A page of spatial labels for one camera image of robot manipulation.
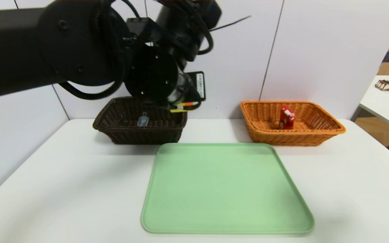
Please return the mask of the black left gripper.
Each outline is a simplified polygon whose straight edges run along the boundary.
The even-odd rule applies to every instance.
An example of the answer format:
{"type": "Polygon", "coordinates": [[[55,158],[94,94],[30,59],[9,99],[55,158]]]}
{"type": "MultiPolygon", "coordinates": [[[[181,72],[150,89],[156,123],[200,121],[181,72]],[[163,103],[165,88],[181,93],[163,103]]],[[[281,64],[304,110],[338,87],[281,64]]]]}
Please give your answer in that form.
{"type": "Polygon", "coordinates": [[[206,87],[203,71],[179,73],[178,86],[183,89],[182,101],[205,101],[206,87]]]}

